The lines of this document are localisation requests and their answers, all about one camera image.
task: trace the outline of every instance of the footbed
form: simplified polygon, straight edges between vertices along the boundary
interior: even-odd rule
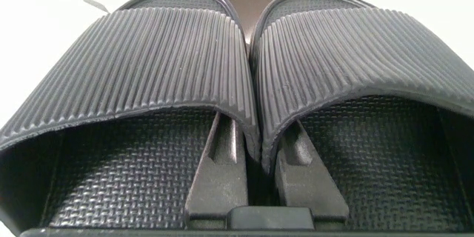
[[[301,123],[350,208],[348,230],[473,229],[474,192],[464,191],[436,107],[368,96]]]
[[[184,228],[214,117],[168,110],[65,130],[39,226]]]

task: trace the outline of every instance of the rubber material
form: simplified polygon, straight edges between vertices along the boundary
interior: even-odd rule
[[[268,173],[281,132],[333,102],[390,94],[474,114],[472,70],[403,13],[361,8],[285,16],[264,32],[258,58],[262,164]]]
[[[374,7],[362,0],[273,0],[261,13],[256,28],[252,32],[250,46],[250,66],[254,71],[256,67],[255,49],[258,46],[261,34],[277,19],[286,15],[306,12],[311,10],[324,10],[335,8]]]
[[[346,230],[472,231],[474,72],[406,14],[293,1],[262,15],[250,54],[264,171],[301,119],[350,208]]]
[[[183,228],[212,110],[235,119],[259,154],[251,84],[238,21],[222,13],[159,7],[99,19],[0,131],[0,159],[13,164],[2,177],[28,181],[12,189],[2,179],[2,220],[15,234]]]
[[[242,30],[237,11],[229,0],[130,0],[119,7],[118,10],[140,7],[180,7],[214,10],[228,15]]]
[[[242,125],[256,156],[255,107],[252,92],[243,89],[251,80],[240,37],[231,18],[209,10],[107,15],[79,37],[1,129],[0,150],[65,127],[165,107],[209,107]]]

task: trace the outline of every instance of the black slide sandal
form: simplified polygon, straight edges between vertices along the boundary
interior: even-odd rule
[[[226,0],[205,1],[99,19],[1,129],[0,219],[16,235],[222,228],[247,204],[259,137],[244,37]]]
[[[281,204],[319,230],[472,232],[474,72],[408,15],[301,2],[270,4],[250,53]]]

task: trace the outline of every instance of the ribbed rubber strap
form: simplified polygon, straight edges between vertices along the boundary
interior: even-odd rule
[[[474,72],[435,34],[396,11],[285,16],[264,31],[256,55],[262,164],[268,173],[282,132],[335,102],[394,95],[474,114]]]
[[[230,116],[257,158],[245,43],[230,17],[142,8],[100,18],[1,129],[0,150],[41,133],[165,107],[206,107]]]

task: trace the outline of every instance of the white background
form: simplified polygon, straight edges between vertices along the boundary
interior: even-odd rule
[[[128,0],[96,0],[109,11]],[[418,19],[474,68],[473,0],[365,0]],[[0,127],[74,40],[104,12],[80,0],[1,0]],[[11,233],[0,222],[0,236]]]

